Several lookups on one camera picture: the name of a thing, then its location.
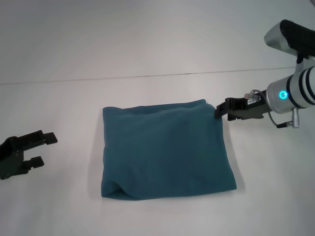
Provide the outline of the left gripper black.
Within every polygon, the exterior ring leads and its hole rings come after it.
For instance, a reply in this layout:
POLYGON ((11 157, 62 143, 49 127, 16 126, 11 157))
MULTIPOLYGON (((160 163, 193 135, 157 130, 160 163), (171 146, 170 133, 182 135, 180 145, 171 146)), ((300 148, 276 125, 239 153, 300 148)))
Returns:
POLYGON ((43 133, 42 130, 20 136, 9 137, 0 145, 0 179, 27 174, 32 168, 44 166, 41 156, 24 161, 24 150, 41 145, 51 145, 58 140, 53 132, 43 133))

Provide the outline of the teal t-shirt with pink print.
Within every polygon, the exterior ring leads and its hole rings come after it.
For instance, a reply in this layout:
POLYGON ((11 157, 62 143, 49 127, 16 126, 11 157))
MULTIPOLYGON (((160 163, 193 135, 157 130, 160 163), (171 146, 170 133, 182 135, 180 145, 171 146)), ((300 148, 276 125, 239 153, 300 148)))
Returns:
POLYGON ((102 112, 102 197, 137 201, 237 188, 222 120, 205 100, 102 112))

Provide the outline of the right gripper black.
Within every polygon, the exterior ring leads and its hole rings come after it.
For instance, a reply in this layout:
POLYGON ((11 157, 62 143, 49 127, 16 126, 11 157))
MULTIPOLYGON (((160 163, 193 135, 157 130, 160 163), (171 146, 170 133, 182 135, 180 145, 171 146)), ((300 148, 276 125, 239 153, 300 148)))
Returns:
POLYGON ((227 115, 228 121, 262 119, 264 114, 270 112, 270 107, 266 101, 266 90, 260 91, 260 101, 247 100, 245 98, 226 98, 225 101, 214 111, 214 118, 219 119, 227 115))

